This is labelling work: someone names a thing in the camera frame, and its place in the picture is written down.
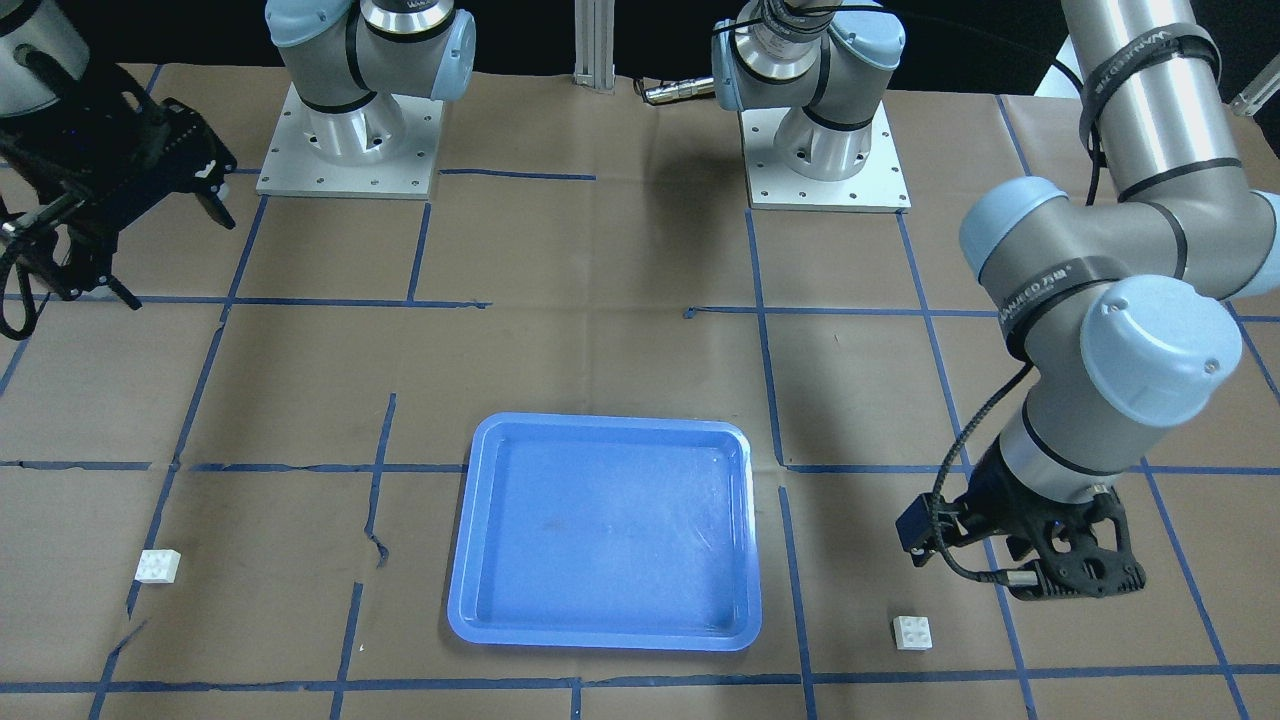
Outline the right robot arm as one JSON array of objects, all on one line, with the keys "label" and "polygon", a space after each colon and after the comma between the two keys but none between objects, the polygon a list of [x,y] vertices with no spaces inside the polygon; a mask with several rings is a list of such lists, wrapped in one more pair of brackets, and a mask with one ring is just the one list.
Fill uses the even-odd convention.
[{"label": "right robot arm", "polygon": [[[454,101],[474,68],[474,17],[452,1],[270,1],[265,20],[328,161],[379,161],[401,140],[396,96]],[[219,225],[236,222],[225,178],[236,156],[173,97],[154,100],[96,58],[55,1],[3,4],[3,159],[38,208],[3,211],[3,279],[20,292],[29,336],[32,281],[65,301],[108,287],[119,234],[173,193],[196,197]]]}]

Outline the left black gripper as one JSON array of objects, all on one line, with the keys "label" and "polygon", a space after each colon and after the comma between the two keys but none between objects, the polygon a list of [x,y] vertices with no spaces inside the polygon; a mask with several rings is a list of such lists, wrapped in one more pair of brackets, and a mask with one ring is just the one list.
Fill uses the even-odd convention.
[{"label": "left black gripper", "polygon": [[960,506],[968,539],[1005,536],[1011,559],[1036,574],[1033,584],[1012,588],[1019,600],[1103,598],[1146,588],[1125,509],[1112,491],[1084,503],[1046,498],[1014,475],[993,442],[975,465]]}]

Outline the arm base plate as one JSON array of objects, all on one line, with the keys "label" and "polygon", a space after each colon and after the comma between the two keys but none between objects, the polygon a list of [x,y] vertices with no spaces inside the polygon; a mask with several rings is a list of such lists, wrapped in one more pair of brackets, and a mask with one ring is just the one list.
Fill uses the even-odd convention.
[{"label": "arm base plate", "polygon": [[836,131],[801,108],[739,114],[749,205],[758,210],[905,213],[913,208],[890,119]]},{"label": "arm base plate", "polygon": [[445,102],[379,94],[326,114],[289,88],[256,183],[276,197],[398,199],[433,195]]}]

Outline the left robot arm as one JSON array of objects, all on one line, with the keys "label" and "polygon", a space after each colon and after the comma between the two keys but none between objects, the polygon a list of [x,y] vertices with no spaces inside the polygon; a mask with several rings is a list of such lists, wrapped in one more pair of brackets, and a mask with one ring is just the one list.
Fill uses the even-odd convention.
[{"label": "left robot arm", "polygon": [[1116,200],[1074,205],[1027,176],[987,192],[959,243],[1010,355],[1037,372],[966,491],[896,521],[915,566],[942,557],[1019,600],[1138,592],[1115,480],[1194,418],[1242,359],[1234,299],[1277,287],[1277,196],[1249,187],[1187,1],[1065,1],[1083,70],[1078,135]]}]

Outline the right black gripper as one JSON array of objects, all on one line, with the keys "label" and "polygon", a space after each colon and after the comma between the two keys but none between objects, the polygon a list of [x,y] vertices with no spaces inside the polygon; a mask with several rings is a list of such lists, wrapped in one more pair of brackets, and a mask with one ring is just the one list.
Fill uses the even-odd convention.
[{"label": "right black gripper", "polygon": [[[193,108],[160,101],[118,65],[88,65],[73,76],[60,65],[18,65],[3,72],[3,100],[33,90],[31,104],[3,117],[3,159],[47,204],[73,192],[82,204],[65,220],[92,246],[113,249],[124,228],[173,193],[195,196],[227,229],[225,177],[236,156]],[[110,255],[70,255],[60,265],[64,291],[76,301],[100,288],[128,309],[142,302],[113,274]]]}]

